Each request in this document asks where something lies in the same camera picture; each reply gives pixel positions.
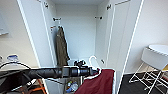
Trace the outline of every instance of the chair leg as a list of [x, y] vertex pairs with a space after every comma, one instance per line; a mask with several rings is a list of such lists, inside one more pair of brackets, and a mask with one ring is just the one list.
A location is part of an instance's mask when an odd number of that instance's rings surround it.
[[143, 66], [144, 62], [141, 64], [141, 66], [138, 68], [138, 70], [134, 73], [134, 75], [131, 77], [131, 79], [129, 80], [129, 83], [131, 83], [132, 79], [135, 77], [135, 75], [137, 74], [137, 72], [141, 69], [141, 67]]
[[[150, 75], [153, 73], [153, 71], [154, 71], [154, 68], [153, 68], [153, 70], [149, 73]], [[148, 79], [150, 76], [148, 75], [147, 77], [146, 77], [146, 79]]]
[[150, 88], [148, 94], [150, 94], [150, 92], [152, 91], [152, 89], [153, 89], [153, 87], [154, 87], [154, 85], [155, 85], [156, 81], [158, 80], [158, 78], [159, 78], [159, 76], [160, 76], [161, 73], [162, 73], [162, 71], [159, 72], [159, 74], [158, 74], [158, 76], [156, 77], [154, 83], [152, 84], [152, 86], [151, 86], [151, 88]]
[[142, 77], [142, 79], [145, 79], [145, 76], [146, 76], [146, 74], [148, 72], [148, 69], [149, 69], [149, 66], [147, 67], [146, 72], [145, 72], [144, 76]]
[[46, 91], [45, 91], [45, 88], [43, 87], [43, 85], [42, 85], [42, 83], [41, 83], [41, 81], [40, 81], [39, 79], [37, 79], [37, 81], [38, 81], [38, 83], [39, 83], [39, 85], [40, 85], [40, 87], [41, 87], [43, 93], [44, 93], [44, 94], [47, 94]]
[[168, 89], [167, 89], [167, 91], [166, 91], [166, 94], [168, 94]]

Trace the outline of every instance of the open door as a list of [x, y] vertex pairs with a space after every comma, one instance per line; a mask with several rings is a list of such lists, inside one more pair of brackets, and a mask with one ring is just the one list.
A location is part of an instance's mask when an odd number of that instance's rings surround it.
[[[49, 9], [44, 7], [44, 0], [17, 0], [17, 2], [39, 67], [55, 67], [56, 56], [49, 30], [50, 25], [53, 26], [54, 22], [49, 23], [51, 22], [47, 19], [49, 16], [45, 15], [49, 12]], [[48, 80], [43, 81], [48, 94], [60, 94], [57, 84]]]
[[143, 0], [111, 0], [106, 36], [106, 68], [116, 71], [115, 94], [118, 94]]

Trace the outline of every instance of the white wall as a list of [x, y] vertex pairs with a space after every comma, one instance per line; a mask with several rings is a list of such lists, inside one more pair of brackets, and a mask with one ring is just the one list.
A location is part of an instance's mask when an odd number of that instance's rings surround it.
[[97, 6], [94, 5], [56, 5], [57, 18], [61, 18], [71, 59], [94, 55], [96, 13]]
[[150, 44], [168, 45], [167, 5], [167, 0], [144, 1], [125, 70], [126, 74], [134, 73], [138, 69], [142, 63], [140, 58], [144, 47]]
[[[19, 61], [37, 68], [38, 64], [24, 26], [24, 22], [17, 4], [17, 0], [0, 0], [0, 12], [3, 16], [9, 34], [0, 36], [0, 56], [7, 61], [8, 55], [16, 54]], [[6, 66], [3, 69], [21, 68]]]

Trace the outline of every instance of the wardrobe door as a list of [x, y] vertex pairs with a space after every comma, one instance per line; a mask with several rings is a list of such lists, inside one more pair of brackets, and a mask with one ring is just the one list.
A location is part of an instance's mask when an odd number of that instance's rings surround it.
[[[17, 0], [23, 20], [39, 63], [39, 67], [55, 66], [43, 10], [43, 0]], [[48, 94], [61, 94], [56, 83], [43, 80]]]
[[116, 71], [116, 94], [119, 91], [131, 40], [135, 31], [142, 0], [112, 1], [111, 28], [106, 68]]
[[102, 19], [96, 19], [96, 41], [95, 41], [95, 56], [97, 57], [97, 63], [101, 68], [105, 68], [105, 62], [107, 58], [108, 51], [108, 40], [110, 30], [107, 30], [111, 25], [107, 24], [109, 12], [106, 7], [110, 4], [110, 0], [103, 1], [98, 5], [97, 16], [102, 17]]
[[56, 17], [56, 6], [54, 2], [51, 0], [41, 0], [42, 11], [44, 16], [44, 22], [46, 25], [46, 33], [48, 36], [48, 41], [50, 45], [50, 50], [52, 54], [52, 59], [54, 61], [54, 65], [57, 65], [56, 54], [55, 54], [55, 37], [56, 37], [56, 22], [53, 18]]

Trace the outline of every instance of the floor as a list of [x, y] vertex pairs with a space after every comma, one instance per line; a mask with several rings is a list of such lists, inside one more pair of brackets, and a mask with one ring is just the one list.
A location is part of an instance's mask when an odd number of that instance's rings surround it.
[[[129, 83], [129, 79], [132, 77], [132, 75], [124, 75], [121, 88], [119, 91], [119, 94], [148, 94], [148, 90], [144, 90], [145, 85], [141, 82], [135, 82], [135, 83]], [[162, 94], [159, 90], [156, 88], [152, 89], [152, 92], [150, 94]]]

